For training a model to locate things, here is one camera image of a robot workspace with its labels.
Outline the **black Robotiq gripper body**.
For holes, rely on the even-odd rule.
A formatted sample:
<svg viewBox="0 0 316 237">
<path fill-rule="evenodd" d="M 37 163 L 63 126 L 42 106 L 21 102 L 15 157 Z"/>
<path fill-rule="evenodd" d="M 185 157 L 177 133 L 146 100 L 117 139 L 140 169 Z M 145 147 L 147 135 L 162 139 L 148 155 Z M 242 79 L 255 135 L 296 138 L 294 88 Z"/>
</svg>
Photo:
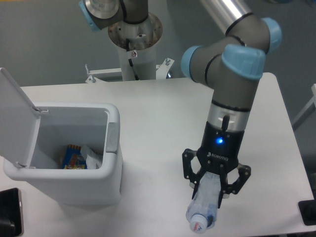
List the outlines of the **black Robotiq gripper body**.
<svg viewBox="0 0 316 237">
<path fill-rule="evenodd" d="M 238 153 L 244 131 L 223 132 L 206 123 L 201 146 L 197 151 L 200 165 L 207 172 L 220 174 L 223 169 L 227 174 L 238 166 Z"/>
</svg>

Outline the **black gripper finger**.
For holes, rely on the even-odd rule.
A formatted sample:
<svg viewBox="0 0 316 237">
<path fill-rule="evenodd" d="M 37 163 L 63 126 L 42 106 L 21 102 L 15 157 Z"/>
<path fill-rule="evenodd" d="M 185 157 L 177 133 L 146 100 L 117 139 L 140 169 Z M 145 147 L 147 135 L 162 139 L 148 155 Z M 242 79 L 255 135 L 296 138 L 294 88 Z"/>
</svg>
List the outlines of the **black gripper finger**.
<svg viewBox="0 0 316 237">
<path fill-rule="evenodd" d="M 225 171 L 225 166 L 223 164 L 220 164 L 220 184 L 221 184 L 221 191 L 219 193 L 218 198 L 218 209 L 221 207 L 222 199 L 224 198 L 224 195 L 229 195 L 233 193 L 234 195 L 237 195 L 239 191 L 242 189 L 246 181 L 251 176 L 251 167 L 248 165 L 243 165 L 241 163 L 238 164 L 237 170 L 239 177 L 232 183 L 228 183 L 227 179 L 227 172 Z"/>
<path fill-rule="evenodd" d="M 192 169 L 192 160 L 194 158 L 197 158 L 200 169 L 197 173 L 194 173 Z M 200 181 L 203 177 L 203 175 L 206 173 L 206 169 L 203 168 L 202 163 L 200 162 L 200 159 L 197 155 L 197 151 L 191 150 L 191 149 L 185 149 L 182 153 L 182 164 L 183 164 L 183 174 L 184 178 L 190 181 L 190 185 L 193 188 L 193 194 L 192 199 L 194 199 L 198 188 Z"/>
</svg>

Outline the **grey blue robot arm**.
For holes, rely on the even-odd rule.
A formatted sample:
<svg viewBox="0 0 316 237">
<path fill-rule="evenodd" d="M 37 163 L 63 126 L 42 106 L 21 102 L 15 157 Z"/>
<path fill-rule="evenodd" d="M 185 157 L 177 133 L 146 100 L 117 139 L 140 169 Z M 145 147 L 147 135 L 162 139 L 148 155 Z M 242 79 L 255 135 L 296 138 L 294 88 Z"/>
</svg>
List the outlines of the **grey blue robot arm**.
<svg viewBox="0 0 316 237">
<path fill-rule="evenodd" d="M 242 0 L 204 0 L 202 5 L 225 37 L 207 47 L 190 47 L 181 59 L 186 77 L 213 89 L 201 147 L 183 152 L 183 170 L 195 192 L 205 173 L 217 174 L 221 201 L 237 194 L 250 177 L 250 167 L 237 156 L 266 55 L 279 47 L 282 32 L 275 20 L 257 18 Z M 108 29 L 112 42 L 123 50 L 123 80 L 155 78 L 154 63 L 137 62 L 162 33 L 146 0 L 81 0 L 79 7 L 93 31 Z"/>
</svg>

